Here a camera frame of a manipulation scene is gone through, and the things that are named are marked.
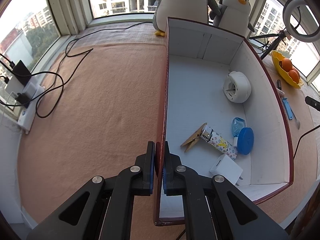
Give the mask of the white usb charger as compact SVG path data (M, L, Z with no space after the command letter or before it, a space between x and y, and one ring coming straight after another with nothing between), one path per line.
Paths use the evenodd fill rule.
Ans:
M229 180L233 185L242 180L243 169L233 161L228 155L223 154L218 157L216 163L211 167L209 172L212 175L221 175Z

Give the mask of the wooden clothespin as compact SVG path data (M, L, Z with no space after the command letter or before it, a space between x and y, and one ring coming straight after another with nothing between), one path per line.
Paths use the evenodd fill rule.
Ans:
M185 147L184 151L188 152L196 143L201 139L201 134L204 127L207 125L205 122L202 124L182 145L181 147Z

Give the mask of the patterned white lighter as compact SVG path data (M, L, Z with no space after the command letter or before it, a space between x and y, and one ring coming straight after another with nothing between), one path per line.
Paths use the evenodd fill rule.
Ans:
M238 155L237 148L225 140L221 135L216 133L207 124L201 129L200 138L220 151L222 154L229 156L232 160L236 159Z

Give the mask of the blue round lid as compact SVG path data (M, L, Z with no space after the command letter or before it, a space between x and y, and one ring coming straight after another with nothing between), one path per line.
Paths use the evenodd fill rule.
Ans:
M241 129L237 139L237 149L242 155L248 155L254 144L254 133L250 127L244 127Z

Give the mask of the blue liquid bottle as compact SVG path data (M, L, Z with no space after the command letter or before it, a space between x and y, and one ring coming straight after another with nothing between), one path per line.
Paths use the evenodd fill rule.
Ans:
M246 127L246 121L240 117L235 117L232 120L232 135L233 135L233 146L237 147L238 137L240 134L240 131Z

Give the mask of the red white cardboard box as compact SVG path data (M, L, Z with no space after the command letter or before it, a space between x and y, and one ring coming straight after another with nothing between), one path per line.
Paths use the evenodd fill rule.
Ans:
M242 36L211 25L169 18L167 61L162 69L157 129L153 220L157 226L184 222L181 197L163 192L165 148L183 165L210 176L220 152L199 140L188 152L181 145L205 122L228 142L232 120L243 118L253 129L248 155L238 155L243 169L239 189L255 204L263 203L293 183L293 147L286 113L268 71ZM252 91L244 103L230 102L223 92L226 76L242 72Z

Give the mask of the white plug-in repellent device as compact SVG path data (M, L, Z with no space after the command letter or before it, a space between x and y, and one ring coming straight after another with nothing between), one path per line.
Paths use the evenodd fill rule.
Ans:
M230 72L223 83L226 98L233 103L244 103L251 95L252 87L242 72Z

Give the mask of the pink cosmetic tube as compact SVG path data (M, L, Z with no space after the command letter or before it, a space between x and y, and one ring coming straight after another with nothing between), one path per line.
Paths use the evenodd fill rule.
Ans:
M285 97L285 93L282 90L277 89L277 92L281 98Z

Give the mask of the pink towel mat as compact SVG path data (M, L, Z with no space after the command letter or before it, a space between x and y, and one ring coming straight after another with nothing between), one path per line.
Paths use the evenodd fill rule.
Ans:
M47 94L20 143L18 182L26 216L39 223L93 176L117 175L156 140L163 44L94 46L52 69L70 79Z

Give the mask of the white power strip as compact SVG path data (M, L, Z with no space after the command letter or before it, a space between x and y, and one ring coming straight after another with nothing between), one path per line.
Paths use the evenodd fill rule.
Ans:
M25 134L28 134L30 132L36 114L36 103L40 99L40 95L44 92L44 87L39 84L36 77L31 77L30 81L34 84L38 84L40 87L38 88L33 98L30 100L29 107L22 107L22 111L18 119L18 125L21 127L21 129L24 130Z

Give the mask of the blue phone stand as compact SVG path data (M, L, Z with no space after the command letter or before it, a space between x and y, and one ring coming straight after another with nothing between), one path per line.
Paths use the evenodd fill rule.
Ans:
M288 119L292 120L293 119L293 113L292 113L292 109L291 109L291 106L290 106L290 103L289 103L288 99L287 98L282 98L282 102L283 102L285 111L287 113Z

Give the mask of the black plug on strip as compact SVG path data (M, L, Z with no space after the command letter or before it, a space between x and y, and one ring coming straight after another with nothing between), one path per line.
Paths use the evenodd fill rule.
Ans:
M17 105L20 107L28 108L30 104L30 99L24 93L18 93L15 100Z

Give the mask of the white charger on strip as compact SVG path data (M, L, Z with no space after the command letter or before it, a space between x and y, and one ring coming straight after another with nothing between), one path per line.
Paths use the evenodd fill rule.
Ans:
M26 84L26 86L24 87L22 93L23 93L27 98L32 99L33 96L36 94L36 92L37 92L37 90L38 90L39 87L40 87L40 86L39 86L38 84L34 84L34 83L32 83L32 82L30 81L30 82L28 82L28 83Z

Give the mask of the black cylinder lipstick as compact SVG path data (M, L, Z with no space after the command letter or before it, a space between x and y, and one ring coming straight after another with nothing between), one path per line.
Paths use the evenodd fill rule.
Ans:
M277 80L277 88L279 90L282 90L282 86L281 86L281 81L280 80Z

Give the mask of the black power adapter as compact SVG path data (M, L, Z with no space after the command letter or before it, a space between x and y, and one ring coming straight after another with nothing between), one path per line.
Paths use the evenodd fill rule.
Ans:
M31 72L22 60L18 61L13 67L12 72L18 81L25 87L31 79Z

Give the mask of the orange fruit front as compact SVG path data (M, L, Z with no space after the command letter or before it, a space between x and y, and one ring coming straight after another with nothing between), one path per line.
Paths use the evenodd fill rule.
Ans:
M298 72L296 72L294 69L290 70L288 72L288 75L291 77L291 79L296 83L299 84L300 81L300 75L298 74Z

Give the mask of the yellow leaf-shaped tray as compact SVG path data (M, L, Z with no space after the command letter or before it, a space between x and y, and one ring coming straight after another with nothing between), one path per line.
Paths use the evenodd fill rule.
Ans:
M301 89L303 86L303 81L301 78L299 78L298 82L296 82L292 77L289 75L289 72L286 72L281 66L281 61L285 58L281 53L277 52L276 50L273 50L271 52L272 56L272 62L273 65L277 71L277 73L292 87Z

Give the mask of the checked grey cloth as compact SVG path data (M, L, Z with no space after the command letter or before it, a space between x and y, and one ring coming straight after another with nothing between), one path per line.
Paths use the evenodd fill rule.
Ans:
M166 44L165 38L155 35L151 22L123 22L87 28L77 38L74 48L114 43Z

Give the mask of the black tripod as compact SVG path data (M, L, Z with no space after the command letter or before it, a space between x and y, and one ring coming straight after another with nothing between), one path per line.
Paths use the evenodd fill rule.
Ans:
M264 34L249 37L250 40L260 42L262 44L260 59L263 60L270 52L276 50L280 42L284 42L284 39L289 36L289 32L286 29L279 31L276 34Z

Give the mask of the right plush penguin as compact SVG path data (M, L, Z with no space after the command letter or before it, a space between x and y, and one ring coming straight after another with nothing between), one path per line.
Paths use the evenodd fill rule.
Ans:
M255 32L249 22L251 4L248 0L220 0L217 6L219 7L220 15L213 11L209 13L213 26L241 36L245 36L247 30Z

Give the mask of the plush penguin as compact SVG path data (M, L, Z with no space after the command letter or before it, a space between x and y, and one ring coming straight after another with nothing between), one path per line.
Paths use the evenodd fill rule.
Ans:
M169 17L207 24L208 10L217 16L221 15L216 0L148 0L150 6L154 6L156 2L158 4L152 19L156 36L165 36Z
M251 4L248 0L220 0L217 6L219 7L220 15L213 11L209 13L213 26L241 36L245 36L247 30L255 32L249 22Z

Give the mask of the left plush penguin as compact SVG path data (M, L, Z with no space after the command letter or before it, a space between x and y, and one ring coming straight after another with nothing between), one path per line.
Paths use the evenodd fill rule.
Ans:
M154 6L156 2L158 4L152 19L156 36L165 36L169 17L207 24L208 10L217 16L221 15L216 0L148 0L150 6Z

